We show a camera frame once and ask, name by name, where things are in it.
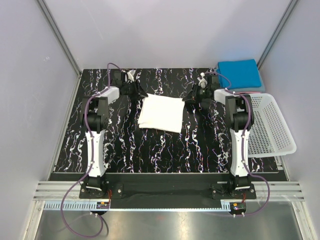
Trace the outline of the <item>white t-shirt with print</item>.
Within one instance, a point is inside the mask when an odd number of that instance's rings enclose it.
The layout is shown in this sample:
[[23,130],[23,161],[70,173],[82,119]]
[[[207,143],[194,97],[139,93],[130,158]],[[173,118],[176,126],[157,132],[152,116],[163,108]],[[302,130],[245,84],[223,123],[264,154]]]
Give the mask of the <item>white t-shirt with print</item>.
[[181,98],[149,93],[148,97],[142,100],[138,127],[180,133],[184,107],[185,102]]

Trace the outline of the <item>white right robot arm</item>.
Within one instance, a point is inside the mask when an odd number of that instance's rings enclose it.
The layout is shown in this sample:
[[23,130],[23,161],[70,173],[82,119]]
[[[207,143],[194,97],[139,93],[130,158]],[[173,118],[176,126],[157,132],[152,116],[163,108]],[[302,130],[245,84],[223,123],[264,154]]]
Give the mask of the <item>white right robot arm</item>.
[[186,104],[196,104],[212,99],[225,107],[225,124],[230,131],[232,147],[226,189],[228,195],[236,199],[251,187],[248,163],[249,135],[254,124],[251,96],[227,88],[213,89],[194,84],[182,101]]

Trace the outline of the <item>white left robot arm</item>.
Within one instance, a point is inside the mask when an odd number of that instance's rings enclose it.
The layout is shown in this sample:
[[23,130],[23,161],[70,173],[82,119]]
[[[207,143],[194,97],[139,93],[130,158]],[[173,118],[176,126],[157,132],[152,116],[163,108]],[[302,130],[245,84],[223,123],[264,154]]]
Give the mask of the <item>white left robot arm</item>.
[[121,95],[127,95],[132,101],[142,100],[148,95],[138,81],[120,81],[115,86],[107,86],[104,90],[85,96],[82,100],[81,125],[84,127],[87,142],[87,170],[80,179],[85,189],[97,198],[108,193],[105,179],[103,144],[105,132],[109,124],[109,104]]

